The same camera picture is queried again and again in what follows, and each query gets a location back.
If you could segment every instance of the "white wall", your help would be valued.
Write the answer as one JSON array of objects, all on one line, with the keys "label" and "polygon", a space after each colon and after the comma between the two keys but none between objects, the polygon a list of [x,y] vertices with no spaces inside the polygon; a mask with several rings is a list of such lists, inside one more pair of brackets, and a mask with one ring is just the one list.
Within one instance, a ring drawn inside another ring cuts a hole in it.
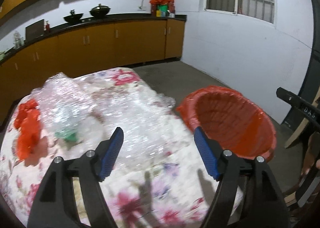
[{"label": "white wall", "polygon": [[13,47],[13,32],[17,30],[25,35],[25,27],[41,19],[48,20],[51,27],[65,23],[64,16],[71,9],[76,13],[84,13],[83,17],[91,16],[89,11],[99,3],[111,8],[110,14],[117,13],[150,13],[149,0],[144,0],[146,11],[139,11],[142,0],[41,0],[24,9],[0,27],[0,51]]},{"label": "white wall", "polygon": [[215,77],[281,123],[290,106],[281,86],[298,93],[313,41],[311,0],[276,0],[275,23],[202,11],[202,0],[176,0],[187,14],[182,61]]}]

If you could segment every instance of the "black countertop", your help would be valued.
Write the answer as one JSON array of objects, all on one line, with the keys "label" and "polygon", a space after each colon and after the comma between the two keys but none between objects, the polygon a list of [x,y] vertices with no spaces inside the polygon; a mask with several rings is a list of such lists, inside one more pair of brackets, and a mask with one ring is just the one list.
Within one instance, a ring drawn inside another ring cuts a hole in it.
[{"label": "black countertop", "polygon": [[5,61],[13,57],[16,53],[26,48],[27,46],[32,45],[41,40],[44,40],[46,38],[59,35],[65,31],[75,30],[81,27],[87,27],[89,25],[94,25],[94,24],[107,24],[107,23],[113,23],[113,22],[124,21],[124,20],[168,20],[168,19],[186,21],[187,15],[176,15],[175,18],[171,18],[171,17],[155,17],[155,16],[151,16],[151,14],[149,13],[125,13],[125,14],[110,14],[110,15],[107,15],[106,18],[104,19],[96,19],[94,17],[88,17],[88,18],[81,19],[81,23],[78,23],[75,25],[64,23],[64,24],[50,28],[50,33],[37,37],[32,41],[25,43],[20,48],[13,49],[9,53],[7,53],[5,57],[0,61],[0,66]]}]

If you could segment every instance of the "gray floor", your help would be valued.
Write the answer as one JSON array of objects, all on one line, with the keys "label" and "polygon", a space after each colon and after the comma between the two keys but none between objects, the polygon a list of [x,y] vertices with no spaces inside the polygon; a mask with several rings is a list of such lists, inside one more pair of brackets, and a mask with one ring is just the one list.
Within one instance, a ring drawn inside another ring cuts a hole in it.
[{"label": "gray floor", "polygon": [[[175,98],[177,105],[197,89],[208,85],[224,86],[216,79],[180,61],[145,65],[134,70],[156,92]],[[277,148],[269,165],[281,190],[286,191],[297,183],[300,176],[302,144],[284,149],[284,143],[292,131],[274,120],[272,122],[277,131]]]}]

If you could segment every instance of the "silver bolt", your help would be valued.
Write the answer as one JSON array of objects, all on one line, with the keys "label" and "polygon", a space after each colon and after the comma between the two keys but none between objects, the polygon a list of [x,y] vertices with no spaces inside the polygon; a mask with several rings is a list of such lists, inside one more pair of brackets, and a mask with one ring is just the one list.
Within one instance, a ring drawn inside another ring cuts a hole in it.
[{"label": "silver bolt", "polygon": [[53,160],[53,162],[57,164],[60,163],[61,161],[62,161],[62,157],[55,157]]},{"label": "silver bolt", "polygon": [[264,158],[262,156],[257,156],[257,161],[262,163],[264,162]]},{"label": "silver bolt", "polygon": [[95,155],[95,151],[87,151],[87,153],[85,154],[88,158],[91,158]]},{"label": "silver bolt", "polygon": [[230,150],[224,150],[223,151],[223,154],[226,156],[226,157],[229,157],[232,155],[232,152]]}]

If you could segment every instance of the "red bucket on counter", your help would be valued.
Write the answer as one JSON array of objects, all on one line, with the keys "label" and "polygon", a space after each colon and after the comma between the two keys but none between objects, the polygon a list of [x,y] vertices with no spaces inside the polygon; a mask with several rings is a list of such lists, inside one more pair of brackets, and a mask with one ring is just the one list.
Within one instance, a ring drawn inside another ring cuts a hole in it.
[{"label": "red bucket on counter", "polygon": [[199,89],[177,108],[194,132],[201,126],[206,135],[237,156],[273,158],[276,131],[268,115],[241,93],[220,86]]}]

